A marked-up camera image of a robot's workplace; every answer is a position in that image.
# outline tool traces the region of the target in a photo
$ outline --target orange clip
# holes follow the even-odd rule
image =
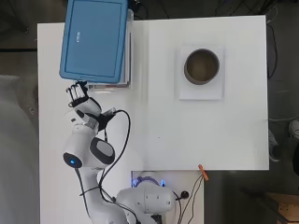
[[[204,167],[203,167],[201,164],[199,164],[199,165],[198,165],[198,168],[199,168],[200,171],[202,172],[205,181],[208,181],[208,176],[207,176],[207,174],[206,174],[206,171],[204,170]]]

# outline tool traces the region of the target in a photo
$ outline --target blue light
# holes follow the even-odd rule
[[[161,184],[160,184],[162,187],[165,187],[165,181],[162,179],[161,180]]]
[[[136,187],[136,185],[137,185],[137,180],[136,179],[133,180],[132,185],[133,185],[133,188]]]

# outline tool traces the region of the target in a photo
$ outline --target black cable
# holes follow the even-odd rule
[[[86,198],[85,198],[85,195],[84,195],[84,188],[83,188],[83,184],[82,184],[81,174],[80,174],[80,171],[78,170],[78,168],[75,168],[75,171],[76,171],[76,174],[78,176],[78,182],[80,183],[80,186],[81,186],[81,191],[82,191],[82,195],[83,195],[83,201],[84,201],[85,209],[86,209],[87,215],[89,216],[90,214],[88,213],[88,207],[87,207]]]
[[[274,50],[275,50],[275,64],[274,64],[274,68],[273,71],[271,73],[271,75],[268,77],[269,79],[271,79],[275,73],[275,71],[277,70],[277,66],[278,66],[278,47],[277,47],[277,41],[275,39],[275,33],[274,33],[274,29],[271,25],[267,24],[268,27],[270,27],[271,32],[272,32],[272,36],[273,36],[273,42],[274,42]]]
[[[234,13],[243,5],[243,3],[245,2],[246,0],[242,0],[241,2],[240,2],[240,4],[238,5],[238,7],[230,14],[230,16],[233,16],[234,15]]]
[[[161,7],[162,7],[164,13],[166,14],[167,18],[169,19],[169,15],[168,15],[168,13],[167,13],[167,11],[166,11],[166,8],[165,8],[165,5],[164,5],[163,0],[159,0],[159,2],[160,2],[160,5],[161,5]]]
[[[199,180],[201,177],[202,177],[202,175],[200,175],[200,176],[196,179],[196,181],[195,181],[195,183],[194,183],[194,185],[193,185],[192,193],[191,193],[190,198],[189,198],[189,200],[187,201],[186,206],[185,206],[185,208],[184,208],[184,210],[183,210],[183,212],[182,212],[182,214],[181,214],[179,224],[181,223],[181,221],[182,221],[182,219],[183,219],[183,217],[184,217],[184,214],[185,214],[185,212],[186,212],[186,209],[187,209],[187,207],[188,207],[188,204],[189,204],[189,202],[190,202],[190,200],[191,200],[191,198],[192,198],[192,196],[193,196],[193,192],[194,192],[195,186],[196,186],[198,180]]]
[[[195,198],[196,198],[197,191],[200,189],[200,186],[201,186],[201,184],[202,184],[203,179],[204,179],[204,177],[201,178],[201,180],[200,180],[200,182],[199,182],[199,186],[198,186],[196,192],[194,193],[193,202],[192,202],[192,217],[190,218],[188,224],[190,224],[191,221],[193,220],[193,217],[194,217],[194,202],[195,202]]]
[[[253,7],[251,8],[251,12],[253,13],[253,15],[255,15],[254,13],[254,8],[256,8],[256,6],[260,3],[260,0],[257,0],[257,2],[253,5]]]
[[[179,224],[179,221],[180,221],[180,217],[181,217],[181,203],[180,203],[180,199],[179,199],[179,196],[174,192],[174,194],[176,195],[177,197],[177,200],[178,200],[178,205],[179,205],[179,216],[178,216],[178,224]]]
[[[137,16],[137,15],[134,15],[134,17],[136,17],[136,18],[140,19],[141,21],[143,21],[143,19],[141,17]]]
[[[139,220],[138,220],[138,218],[137,218],[137,215],[135,214],[135,212],[134,212],[131,208],[129,208],[128,206],[126,206],[126,205],[124,205],[124,204],[117,203],[117,202],[113,202],[113,200],[112,200],[112,198],[111,198],[110,196],[108,196],[108,197],[111,198],[111,201],[112,201],[112,202],[109,201],[109,200],[107,200],[107,199],[105,198],[105,196],[104,196],[105,191],[103,190],[103,187],[102,187],[102,185],[103,185],[103,181],[104,181],[105,177],[107,176],[107,174],[108,174],[108,173],[111,171],[111,169],[116,165],[116,163],[121,159],[121,157],[122,157],[122,155],[123,155],[123,153],[124,153],[124,151],[125,151],[125,149],[126,149],[126,147],[127,147],[128,140],[129,140],[129,136],[130,136],[130,131],[131,131],[131,119],[130,119],[130,115],[129,115],[125,110],[117,110],[117,111],[115,112],[115,114],[118,114],[118,113],[124,113],[124,114],[127,116],[127,118],[128,118],[129,124],[128,124],[128,132],[127,132],[127,136],[126,136],[126,138],[125,138],[125,142],[124,142],[124,145],[123,145],[123,148],[122,148],[122,151],[121,151],[120,156],[113,162],[113,164],[109,167],[109,169],[108,169],[105,173],[104,173],[104,170],[103,170],[101,179],[100,179],[99,184],[98,184],[98,188],[100,189],[101,196],[102,196],[102,198],[103,198],[103,200],[104,200],[105,202],[107,202],[107,203],[114,203],[114,204],[116,204],[118,207],[120,207],[120,208],[122,208],[122,209],[124,209],[124,210],[126,210],[126,211],[128,211],[128,212],[130,212],[130,213],[132,213],[132,214],[135,216],[136,223],[139,223]]]
[[[217,10],[221,7],[221,0],[218,1],[217,7],[214,10],[214,17],[217,16]]]
[[[142,3],[140,3],[140,2],[139,2],[139,5],[142,6],[144,9],[146,9],[146,13],[147,13],[147,14],[146,14],[146,19],[148,19],[148,18],[149,18],[149,11],[148,11],[148,8],[147,8],[144,4],[142,4]]]
[[[106,129],[104,129],[104,136],[105,136],[105,142],[108,142],[108,135]]]
[[[118,163],[118,161],[121,159],[121,157],[122,157],[122,155],[123,155],[123,153],[124,153],[124,151],[125,151],[125,149],[127,147],[127,144],[128,144],[128,140],[129,140],[129,136],[130,136],[130,131],[131,131],[131,119],[130,119],[130,115],[125,110],[117,110],[115,112],[115,114],[118,114],[118,113],[121,113],[121,112],[124,113],[127,116],[128,121],[129,121],[127,136],[125,138],[125,142],[124,142],[124,145],[123,145],[123,148],[122,148],[120,156],[113,162],[113,164],[109,167],[109,169],[101,177],[100,182],[99,182],[100,188],[102,187],[103,181],[104,181],[105,177],[107,176],[107,174],[116,165],[116,163]]]

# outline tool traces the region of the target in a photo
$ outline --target blue lid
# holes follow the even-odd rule
[[[120,82],[127,9],[127,0],[69,0],[61,77]]]

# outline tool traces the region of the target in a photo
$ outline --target wooden board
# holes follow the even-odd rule
[[[278,211],[289,221],[297,221],[299,223],[299,205],[290,203],[280,203]]]
[[[276,193],[267,193],[267,195],[278,203],[291,203],[299,205],[299,196],[297,195],[286,195]]]

